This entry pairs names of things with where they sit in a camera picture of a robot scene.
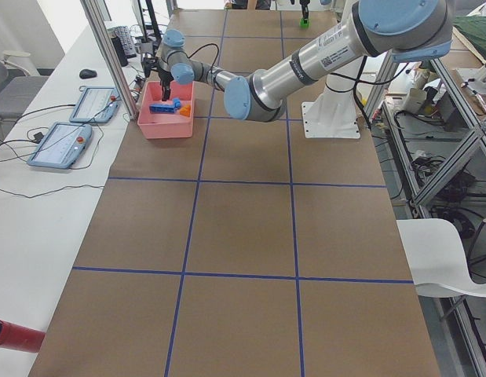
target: green object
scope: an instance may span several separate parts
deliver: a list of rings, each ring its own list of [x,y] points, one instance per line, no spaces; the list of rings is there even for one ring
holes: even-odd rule
[[[454,26],[486,60],[486,16],[457,16]]]
[[[300,27],[302,29],[306,29],[307,27],[309,27],[309,20],[304,20],[304,18],[301,18],[300,19]]]

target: red can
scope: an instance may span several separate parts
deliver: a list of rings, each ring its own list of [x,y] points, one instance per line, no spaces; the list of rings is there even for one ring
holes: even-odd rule
[[[0,320],[0,347],[25,352],[38,352],[46,333]]]

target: office chair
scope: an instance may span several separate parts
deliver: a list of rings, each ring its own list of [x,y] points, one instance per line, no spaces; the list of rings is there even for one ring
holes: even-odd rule
[[[457,228],[441,218],[397,220],[415,289],[419,296],[461,296],[442,320],[467,296],[486,298],[486,284],[471,280]]]
[[[0,142],[11,131],[16,120],[48,79],[46,76],[30,75],[28,70],[9,61],[11,56],[28,57],[29,53],[4,51],[4,58],[0,60]],[[24,76],[9,81],[9,72],[5,65],[20,69]]]

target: black mouse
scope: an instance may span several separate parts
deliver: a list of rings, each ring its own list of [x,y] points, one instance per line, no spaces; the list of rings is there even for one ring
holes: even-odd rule
[[[97,76],[96,71],[93,71],[92,69],[82,69],[79,73],[79,77],[81,79],[92,79],[93,77],[96,76]]]

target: white chair seat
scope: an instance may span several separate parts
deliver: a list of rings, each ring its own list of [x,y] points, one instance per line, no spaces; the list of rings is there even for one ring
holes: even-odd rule
[[[486,297],[486,284],[474,283],[457,229],[439,218],[398,220],[417,294],[426,297]]]

